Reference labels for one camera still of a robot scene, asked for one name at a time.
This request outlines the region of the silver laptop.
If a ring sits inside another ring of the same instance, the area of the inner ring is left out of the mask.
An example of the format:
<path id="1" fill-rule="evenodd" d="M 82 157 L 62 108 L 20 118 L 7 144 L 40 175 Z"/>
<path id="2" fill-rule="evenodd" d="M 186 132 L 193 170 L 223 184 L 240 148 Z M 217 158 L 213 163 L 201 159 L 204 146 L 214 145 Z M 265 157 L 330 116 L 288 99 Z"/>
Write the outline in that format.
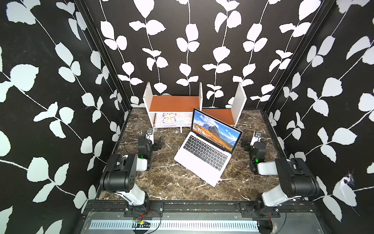
<path id="1" fill-rule="evenodd" d="M 215 187 L 243 132 L 194 109 L 191 131 L 174 160 Z"/>

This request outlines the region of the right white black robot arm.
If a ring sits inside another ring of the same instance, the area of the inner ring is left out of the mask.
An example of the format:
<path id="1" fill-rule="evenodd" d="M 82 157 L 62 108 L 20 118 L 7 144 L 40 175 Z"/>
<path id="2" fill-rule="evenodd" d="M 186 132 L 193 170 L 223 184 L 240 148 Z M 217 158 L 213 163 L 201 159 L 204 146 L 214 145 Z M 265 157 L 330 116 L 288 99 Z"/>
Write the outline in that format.
<path id="1" fill-rule="evenodd" d="M 255 200 L 255 209 L 279 207 L 292 199 L 315 196 L 320 186 L 302 159 L 275 159 L 265 161 L 266 145 L 261 141 L 242 142 L 241 146 L 249 152 L 249 166 L 253 174 L 277 176 L 279 185 L 260 194 Z"/>

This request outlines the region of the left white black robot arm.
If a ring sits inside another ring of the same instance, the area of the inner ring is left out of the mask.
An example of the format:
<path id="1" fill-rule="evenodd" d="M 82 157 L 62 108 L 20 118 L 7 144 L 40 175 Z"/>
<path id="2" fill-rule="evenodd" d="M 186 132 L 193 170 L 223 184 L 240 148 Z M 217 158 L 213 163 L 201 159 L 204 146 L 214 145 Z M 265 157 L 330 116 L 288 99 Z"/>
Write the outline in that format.
<path id="1" fill-rule="evenodd" d="M 149 197 L 136 185 L 136 174 L 151 169 L 153 152 L 160 149 L 160 138 L 156 141 L 141 138 L 138 140 L 138 153 L 112 154 L 100 178 L 100 190 L 122 197 L 130 206 L 148 207 Z"/>

